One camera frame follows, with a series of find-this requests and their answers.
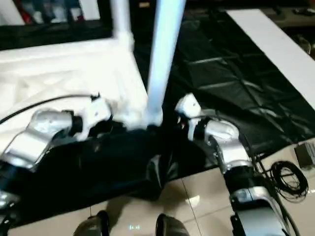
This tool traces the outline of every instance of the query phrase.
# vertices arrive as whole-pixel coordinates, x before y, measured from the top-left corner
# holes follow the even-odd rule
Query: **black tarp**
[[[152,26],[134,30],[134,54],[145,85]],[[109,35],[98,21],[43,27],[2,27],[0,47]],[[271,154],[314,137],[314,110],[227,14],[186,12],[163,106],[163,129],[117,133],[52,149],[24,186],[17,205],[19,224],[121,194],[154,199],[167,181],[216,167],[212,150],[169,128],[167,117],[188,92],[206,112],[235,122],[255,154]]]

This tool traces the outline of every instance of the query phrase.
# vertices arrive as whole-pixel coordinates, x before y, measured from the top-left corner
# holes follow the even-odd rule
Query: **beige floor tile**
[[[184,226],[186,227],[189,236],[201,236],[197,221],[195,219],[185,222]]]
[[[196,217],[230,205],[229,193],[219,168],[183,178]]]
[[[292,216],[301,235],[314,236],[314,213],[315,213],[315,177],[308,180],[309,194],[301,203],[294,204],[283,200],[283,204]]]
[[[233,236],[230,216],[233,215],[233,210],[230,206],[219,211],[207,214],[197,218],[202,236]]]
[[[90,208],[58,215],[9,231],[10,236],[71,236],[90,216]]]
[[[111,236],[153,235],[156,220],[161,213],[182,222],[194,219],[181,179],[168,183],[156,202],[121,196],[94,205],[91,209],[92,214],[97,214],[100,210],[108,212],[112,225]]]

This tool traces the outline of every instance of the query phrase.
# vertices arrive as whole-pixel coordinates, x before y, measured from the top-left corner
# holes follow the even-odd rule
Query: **cable bundle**
[[[307,179],[292,162],[277,161],[268,172],[276,191],[287,201],[298,203],[305,199],[309,189]]]

